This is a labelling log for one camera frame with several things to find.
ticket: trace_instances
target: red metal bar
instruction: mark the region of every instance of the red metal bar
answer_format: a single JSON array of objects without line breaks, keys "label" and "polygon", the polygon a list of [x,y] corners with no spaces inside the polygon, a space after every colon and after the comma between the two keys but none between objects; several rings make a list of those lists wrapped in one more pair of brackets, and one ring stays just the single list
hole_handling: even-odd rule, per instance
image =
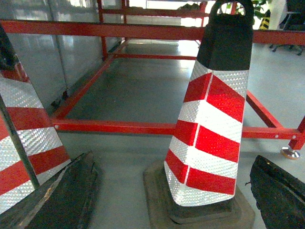
[{"label": "red metal bar", "polygon": [[236,7],[237,7],[237,2],[234,1],[234,2],[232,3],[231,14],[236,14]]},{"label": "red metal bar", "polygon": [[142,58],[142,59],[166,59],[166,60],[196,60],[195,56],[169,56],[169,55],[147,55],[147,54],[127,54],[119,53],[115,58]]},{"label": "red metal bar", "polygon": [[243,138],[265,139],[302,139],[302,134],[297,129],[269,128],[269,127],[243,127]]},{"label": "red metal bar", "polygon": [[[176,124],[169,123],[138,123],[119,121],[96,121],[75,119],[52,119],[57,130],[83,132],[109,132],[128,134],[173,135]],[[297,129],[243,127],[244,138],[266,139],[302,139],[302,133]]]},{"label": "red metal bar", "polygon": [[268,127],[283,128],[280,122],[249,91],[247,91],[246,101]]},{"label": "red metal bar", "polygon": [[[206,8],[207,4],[208,3],[206,1],[200,3],[200,5],[199,5],[200,12],[205,13],[205,8]],[[203,27],[203,24],[204,24],[204,17],[201,18],[201,27]]]},{"label": "red metal bar", "polygon": [[123,14],[123,18],[124,18],[124,24],[127,24],[127,17],[126,17],[126,0],[122,0],[121,1],[121,6],[122,6],[122,9],[121,10],[118,10],[118,11],[121,11],[121,13],[119,14]]},{"label": "red metal bar", "polygon": [[297,129],[302,133],[303,138],[294,139],[289,142],[289,146],[294,150],[300,150],[305,145],[305,116]]},{"label": "red metal bar", "polygon": [[52,119],[57,130],[129,134],[173,135],[176,124]]},{"label": "red metal bar", "polygon": [[[0,20],[7,33],[29,33],[71,36],[130,37],[162,40],[200,40],[203,27],[96,24],[59,21],[10,21]],[[305,45],[305,33],[301,31],[254,31],[254,43]]]},{"label": "red metal bar", "polygon": [[93,75],[92,78],[84,83],[84,86],[76,91],[71,97],[69,97],[65,103],[58,108],[52,115],[56,118],[64,118],[77,104],[77,102],[86,94],[89,88],[94,84],[94,82],[100,77],[100,75],[110,66],[110,63],[114,60],[113,56],[110,56],[103,62],[102,67]]},{"label": "red metal bar", "polygon": [[202,18],[208,17],[209,14],[202,11],[194,10],[162,10],[162,9],[134,9],[123,8],[122,10],[99,9],[102,13],[122,14],[134,16],[156,16],[156,17],[181,17],[181,18]]},{"label": "red metal bar", "polygon": [[[103,8],[102,0],[97,0],[97,4],[98,4],[98,8],[99,9]],[[101,11],[99,11],[99,18],[100,18],[100,23],[104,23],[104,17],[103,17],[103,13]],[[105,37],[101,37],[101,41],[102,41],[103,60],[106,60],[107,57],[108,57],[106,38]]]}]

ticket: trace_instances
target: worn rubber pad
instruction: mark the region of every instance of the worn rubber pad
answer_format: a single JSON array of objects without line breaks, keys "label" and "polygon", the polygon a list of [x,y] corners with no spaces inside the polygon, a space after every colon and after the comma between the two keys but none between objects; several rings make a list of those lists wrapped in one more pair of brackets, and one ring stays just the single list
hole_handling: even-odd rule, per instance
[{"label": "worn rubber pad", "polygon": [[146,201],[152,229],[251,229],[255,213],[236,187],[235,197],[200,207],[177,206],[170,194],[163,161],[144,172]]}]

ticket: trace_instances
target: red steel beam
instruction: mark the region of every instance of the red steel beam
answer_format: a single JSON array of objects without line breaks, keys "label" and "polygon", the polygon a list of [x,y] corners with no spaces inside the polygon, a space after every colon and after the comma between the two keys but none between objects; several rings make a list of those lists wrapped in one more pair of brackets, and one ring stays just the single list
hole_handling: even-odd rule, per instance
[{"label": "red steel beam", "polygon": [[246,101],[268,127],[283,128],[280,122],[249,91],[247,91]]},{"label": "red steel beam", "polygon": [[119,53],[115,58],[142,58],[142,59],[164,59],[164,60],[196,60],[195,56],[169,56],[169,55],[147,55],[147,54],[127,54]]},{"label": "red steel beam", "polygon": [[123,42],[116,50],[109,55],[109,57],[102,63],[100,69],[84,84],[69,97],[62,106],[60,106],[53,114],[52,117],[64,118],[73,109],[73,107],[78,103],[78,101],[86,94],[89,88],[95,83],[95,81],[100,77],[100,75],[109,68],[110,64],[113,62],[114,54],[120,52],[126,45],[127,42]]},{"label": "red steel beam", "polygon": [[194,10],[161,10],[161,9],[127,8],[124,10],[99,9],[99,12],[108,13],[108,14],[134,15],[134,16],[181,17],[181,18],[202,18],[209,16],[208,13],[194,11]]},{"label": "red steel beam", "polygon": [[[0,20],[0,23],[7,33],[190,41],[201,40],[204,36],[203,27],[10,20]],[[305,33],[301,31],[254,31],[253,40],[254,43],[305,45]]]},{"label": "red steel beam", "polygon": [[[97,0],[97,4],[98,4],[98,8],[102,9],[102,0]],[[104,23],[104,16],[102,12],[99,12],[99,19],[100,19],[100,23]],[[101,41],[102,41],[103,60],[106,60],[108,57],[106,38],[101,37]]]},{"label": "red steel beam", "polygon": [[173,135],[176,124],[52,119],[57,130],[128,134]]},{"label": "red steel beam", "polygon": [[[173,135],[176,124],[170,123],[139,123],[121,121],[96,121],[75,119],[52,119],[59,131],[108,132],[125,134]],[[303,139],[297,129],[243,127],[244,138],[266,139]]]},{"label": "red steel beam", "polygon": [[291,128],[243,127],[243,138],[302,139],[302,133]]},{"label": "red steel beam", "polygon": [[234,1],[234,2],[232,3],[232,8],[231,8],[231,14],[232,14],[232,15],[236,14],[236,8],[237,8],[237,2]]},{"label": "red steel beam", "polygon": [[289,142],[289,146],[294,150],[300,150],[305,144],[305,116],[302,119],[297,130],[302,133],[302,139],[293,139]]}]

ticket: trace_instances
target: traffic cone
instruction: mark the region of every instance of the traffic cone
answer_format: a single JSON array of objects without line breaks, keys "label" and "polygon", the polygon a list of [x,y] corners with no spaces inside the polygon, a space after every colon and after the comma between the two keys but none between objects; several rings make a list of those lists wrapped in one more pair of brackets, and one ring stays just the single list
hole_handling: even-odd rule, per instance
[{"label": "traffic cone", "polygon": [[[250,0],[239,2],[245,7],[244,16],[217,14],[225,0],[212,7],[164,172],[159,173],[166,176],[167,185],[162,177],[151,175],[154,182],[162,182],[162,197],[169,192],[170,200],[164,205],[171,220],[188,223],[188,228],[199,228],[198,222],[200,228],[251,228],[254,221],[253,210],[236,190],[254,16]],[[153,186],[145,178],[153,171],[150,169],[144,174],[147,189]],[[147,191],[151,222],[157,225],[153,219],[159,213],[153,211],[156,206],[150,193]],[[236,204],[241,211],[234,209]],[[243,212],[243,216],[233,212]],[[239,219],[229,223],[224,216]]]},{"label": "traffic cone", "polygon": [[70,163],[0,25],[0,214]]},{"label": "traffic cone", "polygon": [[267,10],[267,12],[265,13],[265,15],[263,17],[259,30],[269,29],[270,16],[271,16],[271,12],[270,12],[270,10]]}]

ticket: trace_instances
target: concrete floor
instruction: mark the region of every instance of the concrete floor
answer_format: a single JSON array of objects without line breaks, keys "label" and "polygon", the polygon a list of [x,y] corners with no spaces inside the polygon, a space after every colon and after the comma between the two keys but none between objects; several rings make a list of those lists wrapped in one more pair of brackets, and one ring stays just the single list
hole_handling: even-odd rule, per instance
[{"label": "concrete floor", "polygon": [[[128,53],[196,55],[195,42],[130,44]],[[249,90],[286,127],[297,127],[305,114],[305,54],[254,44]],[[117,59],[70,112],[69,118],[175,123],[194,61]],[[249,106],[245,125],[264,126]],[[90,229],[146,229],[149,218],[143,171],[164,159],[171,140],[164,135],[60,133],[71,157],[92,150],[103,170]],[[288,141],[243,139],[237,185],[256,212],[255,229],[265,229],[251,193],[249,174],[260,154],[305,182],[304,156],[297,161],[279,151]]]}]

